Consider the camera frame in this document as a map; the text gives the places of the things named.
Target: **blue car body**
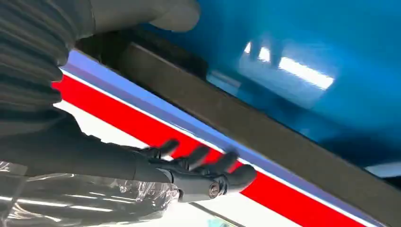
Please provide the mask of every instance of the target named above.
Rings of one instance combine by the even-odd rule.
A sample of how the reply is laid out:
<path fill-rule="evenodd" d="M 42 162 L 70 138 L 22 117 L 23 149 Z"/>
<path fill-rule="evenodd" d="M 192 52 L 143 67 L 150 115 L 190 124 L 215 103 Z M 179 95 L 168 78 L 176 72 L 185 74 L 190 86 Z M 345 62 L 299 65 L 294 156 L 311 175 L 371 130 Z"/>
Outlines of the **blue car body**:
<path fill-rule="evenodd" d="M 157 32 L 210 83 L 360 167 L 401 160 L 401 2 L 199 3 L 194 30 Z"/>

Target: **screw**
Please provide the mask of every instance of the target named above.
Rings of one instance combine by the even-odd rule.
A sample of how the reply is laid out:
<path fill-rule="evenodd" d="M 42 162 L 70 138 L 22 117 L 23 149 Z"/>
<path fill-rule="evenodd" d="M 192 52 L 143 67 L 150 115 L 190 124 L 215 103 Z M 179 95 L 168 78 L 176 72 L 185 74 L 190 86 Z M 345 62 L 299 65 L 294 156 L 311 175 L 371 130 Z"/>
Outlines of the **screw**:
<path fill-rule="evenodd" d="M 210 198 L 211 199 L 216 198 L 219 193 L 220 193 L 220 186 L 218 185 L 218 183 L 211 184 L 209 189 Z"/>

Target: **robotic arm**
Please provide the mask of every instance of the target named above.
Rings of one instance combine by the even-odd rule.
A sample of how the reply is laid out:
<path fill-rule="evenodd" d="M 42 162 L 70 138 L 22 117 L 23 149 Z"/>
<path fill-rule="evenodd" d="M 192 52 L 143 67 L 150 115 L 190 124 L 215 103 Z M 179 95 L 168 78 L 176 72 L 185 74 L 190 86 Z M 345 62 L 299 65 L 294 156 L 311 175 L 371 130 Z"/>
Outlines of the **robotic arm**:
<path fill-rule="evenodd" d="M 167 162 L 178 144 L 137 150 L 102 143 L 80 131 L 74 117 L 53 107 L 78 39 L 139 23 L 173 31 L 192 29 L 200 16 L 195 0 L 0 0 L 0 160 L 28 167 L 27 176 L 71 173 L 173 183 L 180 201 L 208 200 L 240 191 L 253 167 L 226 170 L 238 158 L 228 152 L 215 165 L 199 166 L 207 149 Z"/>

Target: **red stripe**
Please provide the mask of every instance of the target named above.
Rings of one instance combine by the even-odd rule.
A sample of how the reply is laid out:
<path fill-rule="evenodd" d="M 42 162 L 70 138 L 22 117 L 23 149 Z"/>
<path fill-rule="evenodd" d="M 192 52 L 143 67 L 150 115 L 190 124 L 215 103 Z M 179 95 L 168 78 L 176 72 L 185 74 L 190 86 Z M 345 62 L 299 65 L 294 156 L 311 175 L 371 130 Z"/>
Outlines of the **red stripe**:
<path fill-rule="evenodd" d="M 174 157 L 186 155 L 200 144 L 197 140 L 68 76 L 54 86 L 61 91 L 65 101 L 151 146 L 161 145 L 170 138 L 178 139 L 181 145 Z M 207 161 L 213 161 L 219 156 L 220 152 L 212 150 Z M 262 173 L 258 173 L 257 179 L 241 193 L 301 226 L 363 226 Z"/>

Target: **bolt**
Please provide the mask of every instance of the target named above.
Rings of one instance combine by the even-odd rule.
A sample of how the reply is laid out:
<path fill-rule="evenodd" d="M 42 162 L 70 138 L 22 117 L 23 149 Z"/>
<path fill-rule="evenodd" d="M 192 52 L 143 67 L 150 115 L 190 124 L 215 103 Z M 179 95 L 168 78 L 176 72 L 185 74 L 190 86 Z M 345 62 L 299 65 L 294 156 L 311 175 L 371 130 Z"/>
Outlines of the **bolt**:
<path fill-rule="evenodd" d="M 126 193 L 127 191 L 128 191 L 128 188 L 127 188 L 127 187 L 120 186 L 120 192 L 121 192 L 121 193 Z"/>
<path fill-rule="evenodd" d="M 219 193 L 220 193 L 220 186 L 218 185 L 218 183 L 211 184 L 209 189 L 210 198 L 211 199 L 216 198 Z"/>

